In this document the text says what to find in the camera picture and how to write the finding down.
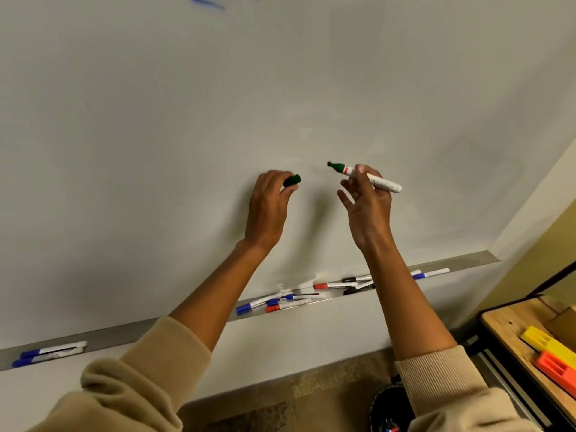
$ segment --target black cable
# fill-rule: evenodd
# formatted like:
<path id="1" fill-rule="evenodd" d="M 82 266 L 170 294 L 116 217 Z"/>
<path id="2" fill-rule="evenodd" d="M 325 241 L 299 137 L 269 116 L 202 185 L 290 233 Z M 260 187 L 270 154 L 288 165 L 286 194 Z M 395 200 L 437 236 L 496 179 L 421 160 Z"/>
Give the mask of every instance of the black cable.
<path id="1" fill-rule="evenodd" d="M 552 285 L 557 284 L 566 276 L 570 275 L 572 272 L 576 271 L 576 261 L 572 262 L 565 268 L 562 268 L 559 272 L 557 272 L 554 276 L 549 278 L 548 280 L 544 281 L 539 285 L 535 290 L 533 290 L 530 294 L 528 294 L 525 298 L 534 298 L 537 294 L 543 293 L 545 290 L 550 288 Z"/>

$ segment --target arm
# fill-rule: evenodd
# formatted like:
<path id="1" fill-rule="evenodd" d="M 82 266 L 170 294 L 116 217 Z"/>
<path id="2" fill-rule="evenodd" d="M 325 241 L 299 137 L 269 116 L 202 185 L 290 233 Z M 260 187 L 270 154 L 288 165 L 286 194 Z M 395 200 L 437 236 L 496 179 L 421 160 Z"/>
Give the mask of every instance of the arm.
<path id="1" fill-rule="evenodd" d="M 88 364 L 81 377 L 83 391 L 61 398 L 32 430 L 181 430 L 176 411 L 208 366 L 242 290 L 282 235 L 288 201 L 298 188 L 280 191 L 291 175 L 261 174 L 250 199 L 244 239 L 231 255 L 119 360 Z"/>
<path id="2" fill-rule="evenodd" d="M 342 190 L 338 196 L 374 279 L 397 365 L 418 416 L 410 431 L 481 430 L 484 425 L 494 432 L 538 430 L 518 417 L 504 391 L 488 389 L 464 348 L 444 327 L 392 238 L 391 194 L 373 188 L 366 173 L 381 177 L 369 166 L 357 165 L 357 177 L 342 181 L 354 203 Z"/>

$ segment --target beige sweatshirt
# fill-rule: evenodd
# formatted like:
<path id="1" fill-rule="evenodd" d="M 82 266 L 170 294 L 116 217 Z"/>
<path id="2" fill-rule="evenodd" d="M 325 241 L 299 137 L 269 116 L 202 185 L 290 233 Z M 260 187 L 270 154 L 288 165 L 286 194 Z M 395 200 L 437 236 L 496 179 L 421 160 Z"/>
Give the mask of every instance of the beige sweatshirt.
<path id="1" fill-rule="evenodd" d="M 176 432 L 177 410 L 210 362 L 185 326 L 164 317 L 119 360 L 98 359 L 34 432 Z M 418 416 L 410 432 L 535 432 L 501 389 L 489 389 L 462 347 L 397 363 Z"/>

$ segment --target floor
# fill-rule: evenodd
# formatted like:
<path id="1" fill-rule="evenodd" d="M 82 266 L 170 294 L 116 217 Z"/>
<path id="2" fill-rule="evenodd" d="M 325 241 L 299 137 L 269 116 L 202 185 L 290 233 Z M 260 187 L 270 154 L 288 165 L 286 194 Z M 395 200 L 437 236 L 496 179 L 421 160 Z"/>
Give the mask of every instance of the floor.
<path id="1" fill-rule="evenodd" d="M 178 415 L 184 432 L 365 432 L 394 374 L 385 349 L 192 402 Z"/>

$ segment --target green marker cap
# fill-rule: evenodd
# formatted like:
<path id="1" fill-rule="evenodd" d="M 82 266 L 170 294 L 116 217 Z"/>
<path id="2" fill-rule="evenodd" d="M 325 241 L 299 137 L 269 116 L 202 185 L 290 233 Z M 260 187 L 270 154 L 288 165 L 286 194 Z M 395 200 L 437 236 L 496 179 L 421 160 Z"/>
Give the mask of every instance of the green marker cap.
<path id="1" fill-rule="evenodd" d="M 339 173 L 344 173 L 344 168 L 346 168 L 346 166 L 343 163 L 328 162 L 328 166 L 331 166 Z"/>
<path id="2" fill-rule="evenodd" d="M 300 178 L 300 174 L 291 175 L 284 181 L 284 188 L 291 187 L 292 185 L 298 185 L 302 179 Z"/>

